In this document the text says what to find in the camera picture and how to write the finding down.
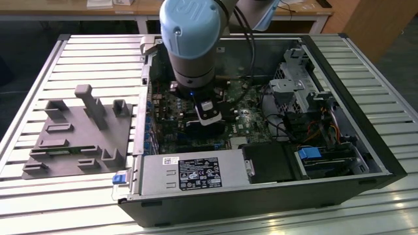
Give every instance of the blue latch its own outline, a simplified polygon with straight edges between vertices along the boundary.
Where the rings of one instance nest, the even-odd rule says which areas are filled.
[[[319,148],[310,147],[310,148],[303,148],[298,151],[300,159],[312,159],[312,158],[321,158],[321,152]]]
[[[114,183],[114,185],[122,185],[122,184],[126,184],[126,174],[122,174],[122,175],[114,175],[114,178],[112,178],[112,183]]]

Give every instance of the warning label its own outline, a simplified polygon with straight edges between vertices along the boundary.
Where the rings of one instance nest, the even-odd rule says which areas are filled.
[[[179,161],[179,188],[186,190],[222,187],[218,158]]]

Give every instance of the white paper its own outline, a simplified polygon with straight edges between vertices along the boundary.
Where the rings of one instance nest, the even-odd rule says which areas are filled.
[[[304,0],[282,0],[279,1],[279,7],[287,6],[286,4],[291,5],[302,2],[304,2]]]

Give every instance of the black cable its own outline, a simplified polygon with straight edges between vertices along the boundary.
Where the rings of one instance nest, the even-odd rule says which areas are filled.
[[[292,21],[292,17],[294,17],[292,12],[295,12],[295,11],[292,11],[292,10],[290,9],[290,5],[288,5],[286,2],[283,2],[282,0],[280,0],[280,2],[287,5],[288,9],[286,9],[286,8],[283,8],[283,7],[280,7],[280,6],[279,6],[279,8],[282,8],[282,9],[284,9],[284,10],[288,10],[288,12],[290,12],[290,21]]]
[[[251,47],[251,64],[250,64],[250,70],[246,76],[250,76],[250,81],[248,81],[248,87],[244,90],[244,92],[240,94],[239,98],[232,102],[232,106],[236,106],[238,103],[242,101],[242,99],[244,98],[244,96],[247,95],[250,88],[252,86],[252,80],[254,80],[254,64],[255,64],[255,39],[254,39],[254,34],[251,32],[251,26],[250,23],[247,21],[246,16],[243,15],[240,9],[235,6],[234,9],[234,15],[236,17],[236,20],[239,22],[239,25],[242,27],[243,30],[243,34],[246,36],[246,40],[250,43],[250,47]]]
[[[278,125],[275,125],[275,124],[268,120],[268,118],[267,118],[267,117],[270,117],[270,116],[278,116],[278,117],[279,117],[280,114],[270,114],[270,115],[267,115],[267,116],[264,115],[264,111],[263,111],[263,100],[264,100],[264,93],[266,93],[266,91],[267,91],[267,88],[268,88],[268,86],[266,86],[264,89],[263,89],[262,99],[260,99],[262,118],[266,120],[266,122],[267,122],[271,126],[275,127],[275,129],[276,129],[276,135],[278,135],[278,136],[279,136],[278,131],[280,130],[280,131],[287,135],[288,139],[290,139],[292,142],[300,143],[300,141],[298,141],[298,139],[295,138],[295,136],[292,135],[292,133],[290,133],[286,129],[283,129],[282,127],[279,127],[279,124],[280,124],[280,123],[279,123]]]

